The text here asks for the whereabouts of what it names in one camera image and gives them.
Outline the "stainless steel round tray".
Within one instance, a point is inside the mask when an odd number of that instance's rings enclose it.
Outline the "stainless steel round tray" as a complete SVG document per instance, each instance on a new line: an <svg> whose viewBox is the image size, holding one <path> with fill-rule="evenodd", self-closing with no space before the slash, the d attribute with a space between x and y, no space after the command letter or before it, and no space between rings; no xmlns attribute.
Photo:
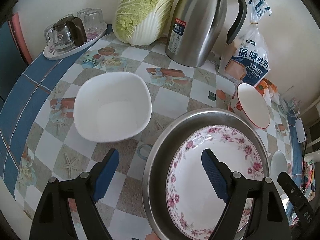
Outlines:
<svg viewBox="0 0 320 240"><path fill-rule="evenodd" d="M148 222L160 239L188 239L170 218L166 182L174 154L193 132L209 125L227 125L244 133L258 150L264 176L269 176L267 152L256 131L234 113L219 108L197 109L173 121L156 140L143 175L143 204Z"/></svg>

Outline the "strawberry pattern ceramic bowl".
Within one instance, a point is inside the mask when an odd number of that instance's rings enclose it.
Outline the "strawberry pattern ceramic bowl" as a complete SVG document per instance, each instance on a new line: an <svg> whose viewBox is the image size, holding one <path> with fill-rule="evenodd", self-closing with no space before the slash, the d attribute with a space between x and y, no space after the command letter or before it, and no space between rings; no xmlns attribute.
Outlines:
<svg viewBox="0 0 320 240"><path fill-rule="evenodd" d="M228 104L228 110L244 119L253 128L267 129L270 113L263 96L251 85L237 86Z"/></svg>

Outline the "toast bread bag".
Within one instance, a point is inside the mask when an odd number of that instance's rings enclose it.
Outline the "toast bread bag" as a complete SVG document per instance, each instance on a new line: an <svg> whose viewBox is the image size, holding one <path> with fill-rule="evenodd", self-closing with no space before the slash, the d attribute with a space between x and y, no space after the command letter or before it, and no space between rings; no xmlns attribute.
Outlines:
<svg viewBox="0 0 320 240"><path fill-rule="evenodd" d="M218 71L236 85L247 83L255 87L270 70L268 47L258 23L272 10L265 0L248 0L248 7L249 25L225 47Z"/></svg>

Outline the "checkered patterned tablecloth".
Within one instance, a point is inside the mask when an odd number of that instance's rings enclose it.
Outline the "checkered patterned tablecloth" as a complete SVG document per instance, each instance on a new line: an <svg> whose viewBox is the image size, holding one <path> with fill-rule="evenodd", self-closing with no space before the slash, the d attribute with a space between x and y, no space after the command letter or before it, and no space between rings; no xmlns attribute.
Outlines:
<svg viewBox="0 0 320 240"><path fill-rule="evenodd" d="M150 232L142 203L149 146L188 111L225 109L235 90L235 84L218 74L215 57L200 68L188 68L171 61L164 47L165 39L130 47L108 33L65 59L50 61L39 55L20 76L1 110L1 177L29 217L50 177L73 179L115 148L120 162L98 211L114 239L143 239ZM97 75L124 71L139 75L150 91L148 126L121 142L84 139L73 120L80 87Z"/></svg>

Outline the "colourful clutter pile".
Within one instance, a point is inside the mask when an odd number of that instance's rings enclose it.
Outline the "colourful clutter pile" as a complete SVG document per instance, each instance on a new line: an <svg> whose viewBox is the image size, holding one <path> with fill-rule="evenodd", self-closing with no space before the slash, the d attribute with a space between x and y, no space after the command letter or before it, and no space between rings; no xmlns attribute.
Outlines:
<svg viewBox="0 0 320 240"><path fill-rule="evenodd" d="M308 159L307 161L303 161L302 192L306 198L309 198L314 195L315 190L315 162L313 159Z"/></svg>

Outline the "orange snack packet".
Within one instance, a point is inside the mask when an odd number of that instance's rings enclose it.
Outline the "orange snack packet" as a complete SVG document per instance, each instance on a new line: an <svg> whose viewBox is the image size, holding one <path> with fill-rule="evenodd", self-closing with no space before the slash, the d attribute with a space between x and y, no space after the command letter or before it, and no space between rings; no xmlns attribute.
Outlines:
<svg viewBox="0 0 320 240"><path fill-rule="evenodd" d="M266 92L269 92L270 99L279 104L279 92L277 86L266 78L263 78L256 86L256 90L265 96Z"/></svg>

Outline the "white square ceramic bowl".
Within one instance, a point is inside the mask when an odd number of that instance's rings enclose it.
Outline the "white square ceramic bowl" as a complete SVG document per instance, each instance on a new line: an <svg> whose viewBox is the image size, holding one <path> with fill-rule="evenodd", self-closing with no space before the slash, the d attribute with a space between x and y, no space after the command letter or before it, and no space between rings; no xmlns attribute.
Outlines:
<svg viewBox="0 0 320 240"><path fill-rule="evenodd" d="M85 139L119 142L146 128L152 113L149 89L134 73L95 76L79 89L73 108L74 125Z"/></svg>

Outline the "napa cabbage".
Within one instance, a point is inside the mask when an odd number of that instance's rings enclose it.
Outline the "napa cabbage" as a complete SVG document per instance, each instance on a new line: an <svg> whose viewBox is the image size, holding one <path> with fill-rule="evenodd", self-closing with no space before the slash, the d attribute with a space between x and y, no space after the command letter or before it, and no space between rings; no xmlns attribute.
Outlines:
<svg viewBox="0 0 320 240"><path fill-rule="evenodd" d="M117 39L133 46L148 46L161 37L174 0L121 0L112 29Z"/></svg>

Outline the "upturned clear drinking glass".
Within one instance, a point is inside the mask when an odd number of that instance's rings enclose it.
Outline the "upturned clear drinking glass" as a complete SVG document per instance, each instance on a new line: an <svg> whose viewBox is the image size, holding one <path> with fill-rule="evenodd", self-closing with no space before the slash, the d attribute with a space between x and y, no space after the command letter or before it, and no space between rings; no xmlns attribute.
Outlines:
<svg viewBox="0 0 320 240"><path fill-rule="evenodd" d="M100 33L103 31L104 20L101 9L91 9L85 12L85 31L89 33Z"/></svg>

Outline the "clear glass mug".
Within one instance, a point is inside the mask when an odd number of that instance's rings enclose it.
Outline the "clear glass mug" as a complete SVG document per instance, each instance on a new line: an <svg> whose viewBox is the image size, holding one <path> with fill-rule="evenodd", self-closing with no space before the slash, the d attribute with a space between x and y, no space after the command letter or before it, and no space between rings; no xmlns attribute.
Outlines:
<svg viewBox="0 0 320 240"><path fill-rule="evenodd" d="M291 117L298 117L300 115L300 107L295 98L286 101L282 96L279 97L279 107L281 111Z"/></svg>

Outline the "stainless steel thermos jug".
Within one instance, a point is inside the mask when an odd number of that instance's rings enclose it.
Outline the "stainless steel thermos jug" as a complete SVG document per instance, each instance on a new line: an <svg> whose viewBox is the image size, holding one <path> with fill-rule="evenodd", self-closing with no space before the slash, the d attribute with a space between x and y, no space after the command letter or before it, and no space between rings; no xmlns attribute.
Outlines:
<svg viewBox="0 0 320 240"><path fill-rule="evenodd" d="M245 0L237 0L238 14L230 27L226 43L238 35L247 15ZM204 65L223 28L227 0L178 0L165 52L173 61L187 67Z"/></svg>

